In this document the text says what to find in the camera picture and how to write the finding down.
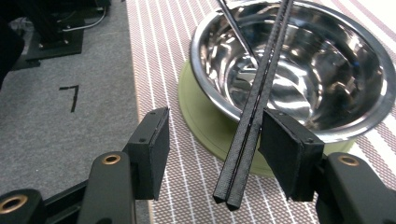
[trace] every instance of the metal chopstick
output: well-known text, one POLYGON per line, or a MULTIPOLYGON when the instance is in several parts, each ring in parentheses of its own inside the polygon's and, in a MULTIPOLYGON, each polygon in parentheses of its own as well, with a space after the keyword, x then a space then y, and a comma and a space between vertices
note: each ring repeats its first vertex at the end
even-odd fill
POLYGON ((235 32, 236 37, 238 38, 239 42, 241 42, 242 47, 245 49, 245 51, 250 56, 250 60, 253 63, 254 68, 258 69, 259 65, 257 64, 257 61, 258 61, 257 57, 254 54, 254 51, 251 48, 251 46, 249 45, 249 43, 246 41, 246 39, 242 35, 242 32, 239 29, 238 23, 236 23, 236 20, 233 17, 233 14, 231 13, 230 9, 228 9, 224 0, 218 0, 218 3, 224 13, 225 18, 227 19, 228 23, 230 23, 231 28, 233 28, 233 31, 235 32))

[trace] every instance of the light green bowl base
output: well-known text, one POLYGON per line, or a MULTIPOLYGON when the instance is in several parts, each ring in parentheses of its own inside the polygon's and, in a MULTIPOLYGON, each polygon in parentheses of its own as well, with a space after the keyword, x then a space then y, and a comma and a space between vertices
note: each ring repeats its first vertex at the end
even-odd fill
MULTIPOLYGON (((236 131, 237 123, 227 118, 206 97, 199 87, 191 64, 187 61, 178 83, 178 100, 184 120, 195 138, 213 155, 225 160, 236 131)), ((324 153, 348 152, 354 140, 326 144, 324 153)), ((250 172, 255 175, 274 176, 263 155, 255 153, 250 172)))

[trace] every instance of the black tape mark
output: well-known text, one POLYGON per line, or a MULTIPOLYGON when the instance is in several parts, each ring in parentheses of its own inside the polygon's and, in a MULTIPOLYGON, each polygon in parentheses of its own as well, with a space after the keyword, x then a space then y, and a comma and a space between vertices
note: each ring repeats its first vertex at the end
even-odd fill
POLYGON ((77 105, 77 99, 78 99, 78 85, 77 86, 71 86, 71 87, 61 87, 59 88, 59 91, 67 91, 70 89, 75 89, 75 95, 73 96, 73 105, 70 113, 74 113, 76 110, 76 105, 77 105))

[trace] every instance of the black metal stand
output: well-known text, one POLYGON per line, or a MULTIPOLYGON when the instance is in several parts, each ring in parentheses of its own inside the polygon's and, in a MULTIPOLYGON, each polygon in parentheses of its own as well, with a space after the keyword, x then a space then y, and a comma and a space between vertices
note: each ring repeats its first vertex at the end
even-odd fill
MULTIPOLYGON (((81 53, 83 30, 63 32, 41 0, 16 0, 16 3, 35 26, 35 32, 27 54, 21 58, 27 63, 19 63, 14 70, 38 66, 35 62, 42 59, 81 53)), ((84 25, 83 20, 78 23, 81 25, 84 25)))

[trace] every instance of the brass screw hole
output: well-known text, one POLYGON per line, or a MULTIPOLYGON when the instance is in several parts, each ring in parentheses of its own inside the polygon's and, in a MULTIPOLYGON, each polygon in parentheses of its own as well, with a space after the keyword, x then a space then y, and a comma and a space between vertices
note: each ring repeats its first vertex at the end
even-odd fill
POLYGON ((342 162, 343 164, 349 165, 349 166, 359 166, 359 162, 350 156, 340 156, 338 157, 338 160, 342 162))
POLYGON ((27 197, 23 194, 11 196, 0 202, 0 214, 7 214, 22 207, 27 202, 27 197))
POLYGON ((102 160, 102 163, 105 165, 112 165, 112 164, 116 164, 120 160, 121 157, 119 155, 109 155, 102 160))

